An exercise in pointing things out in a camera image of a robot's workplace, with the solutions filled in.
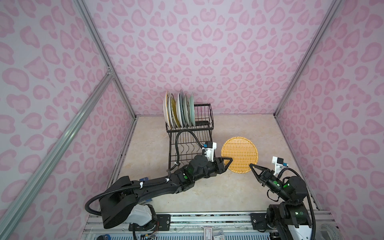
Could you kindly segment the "white plate orange sunburst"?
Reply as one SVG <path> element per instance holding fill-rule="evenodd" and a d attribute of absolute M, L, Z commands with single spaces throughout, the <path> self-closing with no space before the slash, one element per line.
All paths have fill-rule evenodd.
<path fill-rule="evenodd" d="M 171 94 L 169 92 L 168 92 L 168 97 L 167 97 L 167 104 L 168 104 L 168 115 L 169 115 L 170 128 L 174 129 L 174 121 L 173 121 L 173 114 L 172 114 L 172 107 L 171 107 Z"/>

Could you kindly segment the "orange woven tray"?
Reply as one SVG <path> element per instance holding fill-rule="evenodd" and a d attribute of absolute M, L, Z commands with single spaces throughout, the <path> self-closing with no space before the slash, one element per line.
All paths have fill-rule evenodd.
<path fill-rule="evenodd" d="M 233 137 L 227 140 L 222 147 L 221 156 L 233 159 L 229 170 L 237 174 L 250 172 L 249 165 L 256 165 L 259 160 L 259 152 L 256 146 L 252 141 L 244 137 Z"/>

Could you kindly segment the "green woven bamboo tray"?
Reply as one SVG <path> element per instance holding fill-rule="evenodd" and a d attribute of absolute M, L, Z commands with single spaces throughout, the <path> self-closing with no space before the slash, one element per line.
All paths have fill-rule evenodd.
<path fill-rule="evenodd" d="M 173 94 L 170 96 L 170 104 L 171 104 L 171 115 L 173 120 L 173 125 L 175 128 L 180 128 L 181 124 L 177 114 L 176 100 Z"/>

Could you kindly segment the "grey blue plate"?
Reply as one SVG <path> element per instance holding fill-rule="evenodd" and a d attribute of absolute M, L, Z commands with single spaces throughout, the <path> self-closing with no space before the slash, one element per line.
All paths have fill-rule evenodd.
<path fill-rule="evenodd" d="M 185 118 L 185 113 L 184 113 L 184 93 L 183 91 L 181 90 L 180 91 L 180 97 L 179 97 L 179 102 L 180 102 L 180 110 L 181 110 L 181 117 L 182 117 L 182 122 L 183 122 L 183 127 L 187 127 L 188 124 L 187 124 L 187 120 Z"/>

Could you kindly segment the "star plate yellow rim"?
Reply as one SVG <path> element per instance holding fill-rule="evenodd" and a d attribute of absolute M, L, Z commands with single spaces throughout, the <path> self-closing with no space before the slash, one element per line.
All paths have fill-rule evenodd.
<path fill-rule="evenodd" d="M 164 112 L 164 118 L 167 123 L 167 126 L 171 128 L 172 125 L 170 123 L 169 112 L 168 112 L 168 96 L 169 96 L 169 91 L 166 91 L 164 101 L 163 101 L 163 112 Z"/>

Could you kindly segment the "pale blue flower plate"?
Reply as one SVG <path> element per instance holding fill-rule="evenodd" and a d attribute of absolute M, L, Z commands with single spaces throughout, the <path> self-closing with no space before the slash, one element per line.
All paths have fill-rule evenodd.
<path fill-rule="evenodd" d="M 189 104 L 190 104 L 190 106 L 189 106 L 189 108 L 190 108 L 190 121 L 191 121 L 192 126 L 196 126 L 194 94 L 190 94 Z"/>

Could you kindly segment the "white plate small drawings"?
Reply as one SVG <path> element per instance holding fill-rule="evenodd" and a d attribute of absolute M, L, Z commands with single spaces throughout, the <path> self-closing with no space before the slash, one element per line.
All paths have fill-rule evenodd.
<path fill-rule="evenodd" d="M 185 112 L 185 118 L 188 123 L 188 127 L 192 126 L 191 120 L 190 120 L 190 113 L 189 113 L 189 103 L 188 103 L 188 94 L 185 93 L 184 95 L 184 112 Z"/>

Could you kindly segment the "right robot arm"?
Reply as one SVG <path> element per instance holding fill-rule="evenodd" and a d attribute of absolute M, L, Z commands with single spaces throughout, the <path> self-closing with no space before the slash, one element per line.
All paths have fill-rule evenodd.
<path fill-rule="evenodd" d="M 282 169 L 277 176 L 268 168 L 250 164 L 257 181 L 267 187 L 267 193 L 282 202 L 269 205 L 266 225 L 276 229 L 281 240 L 314 240 L 316 219 L 306 182 L 293 169 Z"/>

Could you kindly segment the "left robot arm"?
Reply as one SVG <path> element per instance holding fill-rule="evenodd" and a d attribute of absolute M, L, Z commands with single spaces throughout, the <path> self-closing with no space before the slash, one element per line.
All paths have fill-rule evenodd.
<path fill-rule="evenodd" d="M 162 178 L 131 181 L 128 176 L 121 177 L 99 198 L 104 228 L 111 229 L 123 223 L 143 201 L 185 192 L 200 179 L 225 173 L 232 162 L 232 158 L 214 158 L 211 162 L 207 157 L 197 155 L 188 165 Z"/>

